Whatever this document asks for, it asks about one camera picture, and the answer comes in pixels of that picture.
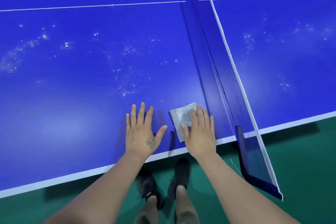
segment black shoe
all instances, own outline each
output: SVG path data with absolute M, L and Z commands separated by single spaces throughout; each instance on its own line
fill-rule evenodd
M 172 199 L 176 199 L 176 188 L 183 185 L 187 189 L 190 178 L 190 163 L 186 158 L 180 158 L 175 165 L 174 178 L 169 185 L 168 195 Z
M 158 211 L 164 207 L 164 198 L 162 194 L 158 191 L 155 179 L 148 169 L 140 171 L 138 177 L 138 189 L 142 195 L 141 198 L 145 198 L 146 202 L 151 196 L 156 196 Z

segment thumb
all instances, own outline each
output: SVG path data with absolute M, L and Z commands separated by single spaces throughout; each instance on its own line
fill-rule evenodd
M 186 141 L 189 140 L 189 129 L 188 129 L 188 127 L 184 124 L 182 124 L 181 127 L 182 127 L 182 131 L 183 131 L 185 140 Z
M 163 125 L 159 131 L 156 133 L 156 137 L 155 139 L 157 139 L 159 142 L 161 142 L 161 139 L 163 137 L 163 135 L 165 134 L 166 130 L 167 130 L 167 125 Z

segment tattoo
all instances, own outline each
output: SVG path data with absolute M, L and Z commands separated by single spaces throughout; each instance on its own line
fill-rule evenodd
M 155 150 L 155 146 L 156 146 L 155 137 L 149 137 L 146 140 L 146 144 L 149 146 L 150 151 L 153 152 Z

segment finger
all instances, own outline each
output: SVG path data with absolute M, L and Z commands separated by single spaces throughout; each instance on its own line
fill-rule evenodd
M 209 115 L 207 109 L 203 108 L 203 114 L 204 114 L 204 122 L 205 122 L 205 127 L 210 128 L 210 120 L 209 120 Z
M 214 126 L 213 116 L 210 117 L 210 130 L 213 134 L 215 134 L 215 126 Z
M 137 106 L 135 104 L 132 105 L 131 111 L 131 127 L 137 124 Z
M 152 127 L 152 117 L 153 117 L 154 108 L 151 106 L 145 117 L 145 125 Z
M 166 132 L 166 130 L 167 130 L 167 125 L 163 125 L 160 129 L 159 129 L 159 131 L 156 133 L 156 137 L 155 137 L 155 139 L 157 140 L 157 142 L 158 142 L 158 146 L 159 146 L 159 144 L 161 143 L 161 139 L 162 139 L 162 137 L 163 137 L 163 135 L 165 134 L 165 132 Z
M 197 117 L 198 117 L 198 124 L 201 126 L 201 127 L 204 127 L 205 126 L 205 121 L 204 121 L 204 114 L 203 114 L 203 111 L 201 109 L 201 106 L 200 105 L 197 105 Z
M 139 125 L 143 125 L 144 118 L 145 118 L 145 103 L 141 102 L 140 111 L 138 113 L 138 121 L 136 123 Z
M 198 126 L 198 119 L 195 110 L 191 109 L 190 114 L 191 114 L 191 127 Z
M 182 131 L 183 131 L 183 134 L 184 134 L 184 138 L 185 138 L 186 141 L 188 141 L 189 137 L 190 137 L 189 129 L 184 124 L 182 124 L 181 127 L 182 127 Z
M 129 120 L 129 113 L 126 114 L 126 133 L 131 129 L 131 121 Z

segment forearm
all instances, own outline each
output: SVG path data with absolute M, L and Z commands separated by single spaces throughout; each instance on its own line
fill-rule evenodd
M 126 153 L 109 171 L 47 223 L 115 223 L 144 159 Z
M 212 153 L 198 159 L 231 224 L 298 223 Z

